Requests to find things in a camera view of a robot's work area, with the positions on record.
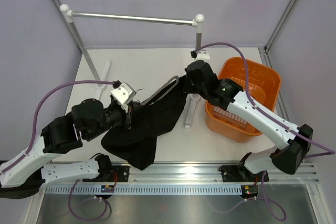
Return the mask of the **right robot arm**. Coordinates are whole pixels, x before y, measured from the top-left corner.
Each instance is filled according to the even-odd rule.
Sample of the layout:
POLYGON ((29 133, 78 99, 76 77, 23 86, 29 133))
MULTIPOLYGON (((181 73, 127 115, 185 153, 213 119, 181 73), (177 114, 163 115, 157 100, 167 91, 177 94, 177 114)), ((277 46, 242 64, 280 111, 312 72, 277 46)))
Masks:
POLYGON ((252 99, 232 79, 218 79, 211 66, 197 60, 185 68, 186 93, 197 93, 213 106, 238 116, 268 137, 274 147, 258 153, 247 153, 231 171, 242 180, 252 179, 260 172, 278 169, 296 173, 310 149, 313 129, 284 120, 252 99))

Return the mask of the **white clothes hanger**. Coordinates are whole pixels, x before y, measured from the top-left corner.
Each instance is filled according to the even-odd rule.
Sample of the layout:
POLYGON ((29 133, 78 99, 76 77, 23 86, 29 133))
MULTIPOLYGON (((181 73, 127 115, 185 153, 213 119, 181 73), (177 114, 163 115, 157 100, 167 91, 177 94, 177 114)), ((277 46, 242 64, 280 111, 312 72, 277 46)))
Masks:
POLYGON ((162 98, 164 98, 173 88, 175 88, 179 83, 179 76, 173 76, 162 85, 158 90, 156 90, 149 98, 144 101, 134 101, 136 105, 147 105, 154 103, 162 98))

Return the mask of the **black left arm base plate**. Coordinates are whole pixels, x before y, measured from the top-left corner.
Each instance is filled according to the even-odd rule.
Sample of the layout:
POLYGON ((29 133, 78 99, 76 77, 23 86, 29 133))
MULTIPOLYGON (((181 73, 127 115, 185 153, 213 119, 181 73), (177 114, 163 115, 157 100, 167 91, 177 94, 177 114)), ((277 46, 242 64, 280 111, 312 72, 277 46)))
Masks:
POLYGON ((126 183, 129 181, 130 166, 127 165, 113 165, 113 172, 110 175, 102 175, 93 179, 82 179, 83 182, 113 182, 114 179, 117 183, 126 183))

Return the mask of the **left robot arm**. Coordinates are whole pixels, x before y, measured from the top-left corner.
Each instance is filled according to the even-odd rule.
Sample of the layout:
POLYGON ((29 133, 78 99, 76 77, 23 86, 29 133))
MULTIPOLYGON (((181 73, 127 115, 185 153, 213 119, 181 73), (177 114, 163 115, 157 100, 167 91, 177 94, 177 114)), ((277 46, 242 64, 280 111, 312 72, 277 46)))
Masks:
POLYGON ((81 148, 83 141, 92 141, 131 120, 129 104, 112 99, 108 107, 96 99, 86 99, 44 127, 32 149, 24 158, 1 164, 1 198, 23 199, 37 194, 51 184, 80 179, 84 182, 105 182, 114 173, 110 158, 99 154, 88 161, 53 164, 51 161, 81 148))

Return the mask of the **black shorts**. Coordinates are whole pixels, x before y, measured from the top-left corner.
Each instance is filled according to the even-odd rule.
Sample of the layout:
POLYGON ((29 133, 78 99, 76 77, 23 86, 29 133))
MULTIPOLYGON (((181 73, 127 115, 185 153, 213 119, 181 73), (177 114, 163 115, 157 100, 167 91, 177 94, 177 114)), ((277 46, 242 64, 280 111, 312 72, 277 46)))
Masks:
POLYGON ((153 164, 157 137, 172 131, 184 110, 184 81, 185 76, 179 77, 178 84, 162 99, 136 108, 131 128, 109 130, 101 140, 102 147, 139 170, 153 164))

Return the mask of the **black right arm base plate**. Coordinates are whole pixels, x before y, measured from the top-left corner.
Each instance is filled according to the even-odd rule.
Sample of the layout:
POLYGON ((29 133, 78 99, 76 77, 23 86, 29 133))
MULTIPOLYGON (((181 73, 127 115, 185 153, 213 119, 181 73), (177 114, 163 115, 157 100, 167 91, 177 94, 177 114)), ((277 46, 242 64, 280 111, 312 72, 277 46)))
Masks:
POLYGON ((261 181, 263 172, 253 174, 244 167, 238 165, 222 165, 218 168, 223 182, 255 182, 261 181))

